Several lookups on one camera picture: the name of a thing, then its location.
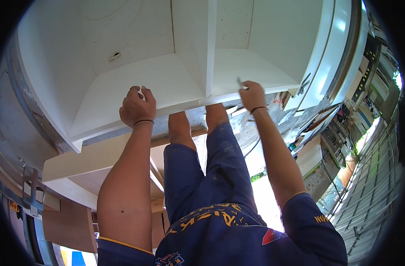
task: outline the man's left hand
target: man's left hand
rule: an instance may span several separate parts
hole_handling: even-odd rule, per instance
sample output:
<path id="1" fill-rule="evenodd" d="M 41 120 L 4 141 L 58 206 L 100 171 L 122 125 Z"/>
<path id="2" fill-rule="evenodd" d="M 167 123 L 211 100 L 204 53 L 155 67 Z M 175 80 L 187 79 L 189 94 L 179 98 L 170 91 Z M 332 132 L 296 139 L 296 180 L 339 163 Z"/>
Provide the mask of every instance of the man's left hand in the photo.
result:
<path id="1" fill-rule="evenodd" d="M 157 113 L 157 102 L 152 95 L 150 89 L 142 86 L 141 92 L 139 93 L 140 87 L 133 86 L 127 93 L 127 97 L 124 98 L 123 106 L 120 108 L 120 119 L 124 124 L 133 128 L 136 122 L 141 120 L 151 120 L 155 119 Z"/>

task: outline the white cabinet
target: white cabinet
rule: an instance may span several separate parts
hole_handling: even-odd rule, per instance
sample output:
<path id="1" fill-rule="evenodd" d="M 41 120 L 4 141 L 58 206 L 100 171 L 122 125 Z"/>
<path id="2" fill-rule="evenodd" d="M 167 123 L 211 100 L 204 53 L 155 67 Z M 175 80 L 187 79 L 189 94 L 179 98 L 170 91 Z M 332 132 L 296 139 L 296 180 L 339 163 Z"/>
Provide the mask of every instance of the white cabinet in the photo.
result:
<path id="1" fill-rule="evenodd" d="M 310 105 L 307 89 L 320 97 L 341 60 L 350 9 L 350 0 L 37 0 L 20 21 L 18 54 L 34 99 L 80 152 L 125 126 L 118 110 L 134 85 L 152 90 L 163 116 L 238 99 L 237 77 L 273 93 L 311 73 L 287 108 Z"/>

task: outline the sleeve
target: sleeve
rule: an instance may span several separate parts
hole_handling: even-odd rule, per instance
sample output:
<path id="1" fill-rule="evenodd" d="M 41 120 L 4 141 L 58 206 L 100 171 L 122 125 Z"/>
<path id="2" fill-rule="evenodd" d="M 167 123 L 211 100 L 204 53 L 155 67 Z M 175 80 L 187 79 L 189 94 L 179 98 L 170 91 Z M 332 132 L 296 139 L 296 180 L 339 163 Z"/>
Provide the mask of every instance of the sleeve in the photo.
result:
<path id="1" fill-rule="evenodd" d="M 115 241 L 106 237 L 98 238 L 99 266 L 154 266 L 155 256 L 144 249 Z"/>
<path id="2" fill-rule="evenodd" d="M 344 240 L 321 213 L 310 194 L 290 198 L 282 208 L 286 234 L 303 251 L 314 253 L 322 265 L 347 265 Z"/>

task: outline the bracelet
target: bracelet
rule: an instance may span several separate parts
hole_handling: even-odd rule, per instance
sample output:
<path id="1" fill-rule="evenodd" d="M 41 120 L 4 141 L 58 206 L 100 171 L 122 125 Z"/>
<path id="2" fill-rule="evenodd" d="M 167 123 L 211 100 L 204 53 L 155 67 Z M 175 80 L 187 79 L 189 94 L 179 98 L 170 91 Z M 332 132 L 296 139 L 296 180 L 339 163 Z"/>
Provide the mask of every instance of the bracelet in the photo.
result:
<path id="1" fill-rule="evenodd" d="M 139 120 L 139 121 L 137 121 L 136 123 L 134 123 L 134 125 L 133 125 L 133 127 L 137 124 L 137 123 L 139 123 L 139 122 L 143 122 L 143 121 L 149 121 L 149 122 L 152 122 L 152 125 L 153 125 L 153 121 L 152 120 L 149 120 L 149 119 L 144 119 L 144 120 Z"/>
<path id="2" fill-rule="evenodd" d="M 258 109 L 258 108 L 266 108 L 265 106 L 260 106 L 260 107 L 256 107 L 253 110 L 251 110 L 250 114 L 253 114 L 254 110 Z"/>

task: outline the hand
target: hand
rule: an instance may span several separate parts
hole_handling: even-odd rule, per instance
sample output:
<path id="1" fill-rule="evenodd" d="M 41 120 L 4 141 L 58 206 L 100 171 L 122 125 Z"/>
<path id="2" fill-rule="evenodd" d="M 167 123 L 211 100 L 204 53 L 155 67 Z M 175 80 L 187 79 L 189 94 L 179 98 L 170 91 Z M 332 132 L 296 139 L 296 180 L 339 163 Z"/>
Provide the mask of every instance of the hand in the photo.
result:
<path id="1" fill-rule="evenodd" d="M 152 92 L 145 86 L 142 86 L 142 94 L 138 93 L 140 88 L 138 86 L 133 86 L 127 93 L 126 98 L 124 98 L 123 106 L 120 107 L 120 119 L 124 124 L 134 127 L 135 123 L 140 120 L 151 120 L 155 119 L 155 114 L 157 112 L 156 104 Z"/>
<path id="2" fill-rule="evenodd" d="M 254 110 L 257 107 L 266 107 L 266 97 L 262 86 L 254 81 L 244 81 L 242 83 L 248 89 L 240 89 L 242 103 L 248 111 Z"/>

